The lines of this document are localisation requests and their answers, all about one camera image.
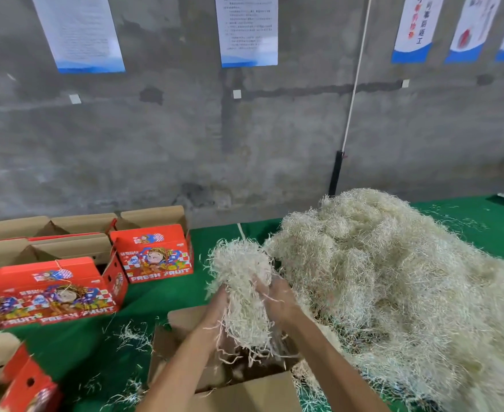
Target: concrete wall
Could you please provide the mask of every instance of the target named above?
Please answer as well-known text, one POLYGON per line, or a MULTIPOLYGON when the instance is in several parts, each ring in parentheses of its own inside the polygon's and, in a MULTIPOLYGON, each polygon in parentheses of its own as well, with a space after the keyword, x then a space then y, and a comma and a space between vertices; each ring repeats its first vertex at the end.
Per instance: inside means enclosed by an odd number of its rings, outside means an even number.
MULTIPOLYGON (((504 0, 477 62, 443 65, 464 2, 446 0, 427 63, 392 65, 403 1, 373 0, 338 189, 504 191, 504 0)), ((279 65, 227 70, 214 0, 110 4, 126 73, 60 75, 31 0, 0 0, 0 219, 183 203, 198 227, 316 204, 366 0, 279 0, 279 65)))

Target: black pole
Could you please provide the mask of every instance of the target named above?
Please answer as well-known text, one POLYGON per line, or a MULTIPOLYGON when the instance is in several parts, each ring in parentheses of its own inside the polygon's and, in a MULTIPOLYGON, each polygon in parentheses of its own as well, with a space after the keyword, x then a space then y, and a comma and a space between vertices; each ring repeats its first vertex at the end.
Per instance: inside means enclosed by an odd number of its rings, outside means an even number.
POLYGON ((342 168, 342 160, 344 160, 344 152, 339 150, 336 152, 336 160, 334 161, 334 168, 332 169, 332 177, 330 178, 330 186, 328 187, 328 196, 334 197, 336 195, 336 187, 338 186, 338 179, 340 178, 340 169, 342 168))

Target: green cloth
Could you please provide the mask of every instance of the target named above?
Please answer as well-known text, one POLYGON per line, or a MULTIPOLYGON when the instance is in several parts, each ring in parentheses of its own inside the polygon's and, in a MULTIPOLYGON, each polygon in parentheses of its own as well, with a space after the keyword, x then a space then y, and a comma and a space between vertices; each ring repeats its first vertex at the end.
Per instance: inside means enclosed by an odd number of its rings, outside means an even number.
MULTIPOLYGON (((460 198, 413 206, 444 222, 465 241, 504 258, 504 199, 460 198)), ((280 220, 242 224, 244 234, 261 243, 279 226, 280 220)), ((119 347, 121 341, 115 335, 129 323, 130 328, 150 334, 156 324, 166 323, 169 311, 205 303, 208 252, 218 240, 241 235, 236 225, 199 228, 191 234, 193 275, 130 285, 123 309, 114 315, 10 330, 26 340, 36 361, 60 384, 64 410, 98 411, 111 397, 125 391, 129 379, 145 384, 150 352, 136 350, 137 344, 119 347)), ((127 404, 115 404, 103 410, 127 408, 127 404)))

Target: cartoon face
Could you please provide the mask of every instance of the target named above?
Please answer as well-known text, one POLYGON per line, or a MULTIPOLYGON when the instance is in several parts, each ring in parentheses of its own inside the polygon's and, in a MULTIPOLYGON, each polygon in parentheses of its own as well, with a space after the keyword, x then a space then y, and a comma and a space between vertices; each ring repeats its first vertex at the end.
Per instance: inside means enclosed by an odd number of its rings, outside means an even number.
POLYGON ((160 264, 164 261, 164 255, 158 251, 150 251, 147 253, 147 262, 151 264, 160 264))
POLYGON ((77 299, 78 295, 74 291, 65 289, 63 291, 57 292, 57 297, 59 297, 59 302, 61 303, 70 303, 74 302, 77 299))

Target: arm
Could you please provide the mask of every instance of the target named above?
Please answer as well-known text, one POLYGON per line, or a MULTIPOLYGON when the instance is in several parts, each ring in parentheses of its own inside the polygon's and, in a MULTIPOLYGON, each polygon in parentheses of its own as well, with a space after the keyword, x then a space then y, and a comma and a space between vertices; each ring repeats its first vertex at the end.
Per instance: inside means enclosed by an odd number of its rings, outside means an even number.
POLYGON ((227 292, 220 288, 210 300, 200 324, 156 378, 136 412, 185 412, 221 332, 227 292))
POLYGON ((269 318, 297 345, 321 385, 333 412, 389 412, 360 374, 324 337, 296 303, 287 281, 273 277, 268 288, 255 281, 269 318))

